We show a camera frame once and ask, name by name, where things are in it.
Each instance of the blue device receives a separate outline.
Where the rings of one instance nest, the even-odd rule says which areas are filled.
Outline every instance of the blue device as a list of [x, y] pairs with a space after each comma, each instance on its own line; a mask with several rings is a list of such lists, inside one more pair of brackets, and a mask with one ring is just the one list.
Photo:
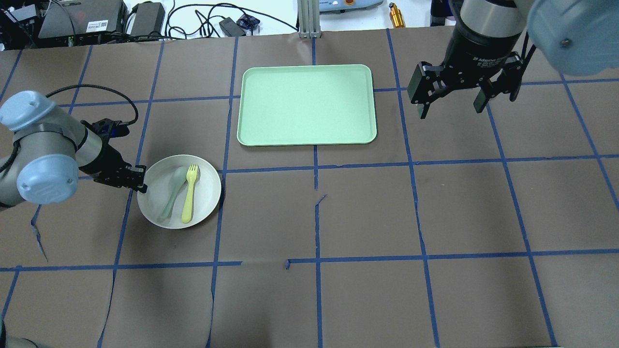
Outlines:
[[368, 7], [378, 6], [383, 0], [320, 0], [320, 12], [367, 9]]

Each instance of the metal bracket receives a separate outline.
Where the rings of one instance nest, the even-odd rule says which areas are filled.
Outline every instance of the metal bracket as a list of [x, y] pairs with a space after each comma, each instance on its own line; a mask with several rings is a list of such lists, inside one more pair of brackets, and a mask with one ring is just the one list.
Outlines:
[[297, 0], [300, 38], [319, 38], [320, 9], [318, 0]]

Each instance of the rectangular tray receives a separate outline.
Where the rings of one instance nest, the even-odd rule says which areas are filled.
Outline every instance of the rectangular tray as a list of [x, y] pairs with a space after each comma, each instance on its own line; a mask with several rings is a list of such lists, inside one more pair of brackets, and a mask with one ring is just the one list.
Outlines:
[[367, 144], [376, 137], [371, 71], [362, 64], [251, 68], [236, 137], [245, 146]]

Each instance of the blue joint cap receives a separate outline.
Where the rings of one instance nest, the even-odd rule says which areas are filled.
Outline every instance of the blue joint cap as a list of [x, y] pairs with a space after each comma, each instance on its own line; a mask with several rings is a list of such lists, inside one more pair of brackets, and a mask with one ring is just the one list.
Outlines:
[[17, 190], [35, 204], [65, 201], [77, 191], [77, 163], [61, 154], [39, 157], [17, 176]]
[[55, 102], [41, 93], [24, 90], [7, 99], [0, 107], [0, 123], [17, 132], [45, 117], [55, 106]]

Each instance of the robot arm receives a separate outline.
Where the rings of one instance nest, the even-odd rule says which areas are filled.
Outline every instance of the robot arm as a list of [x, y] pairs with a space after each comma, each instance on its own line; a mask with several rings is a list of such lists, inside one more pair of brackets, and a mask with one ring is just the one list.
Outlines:
[[94, 181], [146, 192], [145, 166], [131, 166], [108, 144], [128, 134], [108, 119], [81, 123], [38, 92], [24, 91], [0, 108], [0, 123], [15, 133], [14, 155], [0, 159], [0, 211], [26, 200], [61, 202], [77, 190], [78, 169]]
[[[407, 89], [421, 118], [432, 102], [459, 89], [481, 87], [473, 102], [478, 113], [501, 93], [515, 101], [536, 47], [565, 74], [592, 75], [619, 66], [619, 1], [450, 0], [449, 4], [457, 24], [445, 58], [437, 66], [420, 62]], [[526, 25], [525, 47], [518, 54], [513, 49]], [[527, 52], [529, 35], [535, 45]]]

